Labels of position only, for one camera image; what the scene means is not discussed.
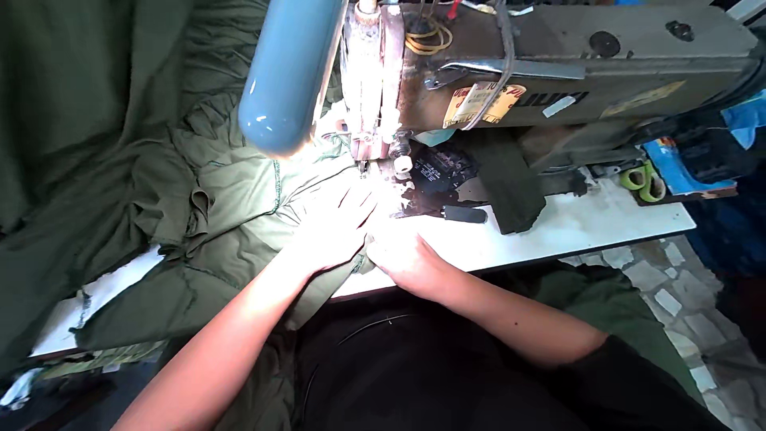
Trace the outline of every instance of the person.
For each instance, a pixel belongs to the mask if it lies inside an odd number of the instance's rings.
[[[213,427],[305,283],[362,247],[375,199],[359,190],[304,222],[113,429]],[[455,268],[415,233],[376,236],[367,255],[414,302],[309,321],[300,429],[728,429],[621,340]]]

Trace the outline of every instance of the black shirt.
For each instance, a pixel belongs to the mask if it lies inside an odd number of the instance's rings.
[[[306,431],[728,430],[616,337],[543,372],[472,322],[417,300],[335,314],[308,325],[299,348]]]

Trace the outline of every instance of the label sticker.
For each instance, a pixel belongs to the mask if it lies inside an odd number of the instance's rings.
[[[559,99],[558,102],[542,110],[542,114],[545,115],[545,118],[553,117],[560,110],[568,107],[569,105],[573,104],[576,101],[577,99],[575,99],[572,96],[563,97],[562,99]]]
[[[655,88],[654,90],[644,91],[637,96],[633,96],[628,100],[613,104],[601,114],[601,118],[609,117],[611,115],[619,114],[620,112],[639,107],[641,105],[654,102],[655,100],[664,99],[668,97],[673,91],[678,90],[684,85],[686,81],[676,81],[662,87]]]
[[[481,111],[484,101],[496,87],[496,82],[479,81],[472,87],[455,90],[452,93],[450,106],[447,107],[447,113],[444,115],[443,128],[446,129],[457,123],[471,121]],[[484,113],[482,120],[499,123],[525,91],[526,88],[518,84],[506,85],[487,112]]]

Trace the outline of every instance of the black label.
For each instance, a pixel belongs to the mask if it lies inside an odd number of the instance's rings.
[[[577,91],[574,93],[532,93],[516,102],[514,107],[549,107],[567,96],[574,97],[573,104],[579,104],[589,95],[590,91]]]

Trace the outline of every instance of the tiled floor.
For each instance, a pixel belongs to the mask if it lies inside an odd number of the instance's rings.
[[[766,431],[766,367],[715,309],[722,289],[684,236],[562,259],[621,269],[689,365],[705,403],[735,431]]]

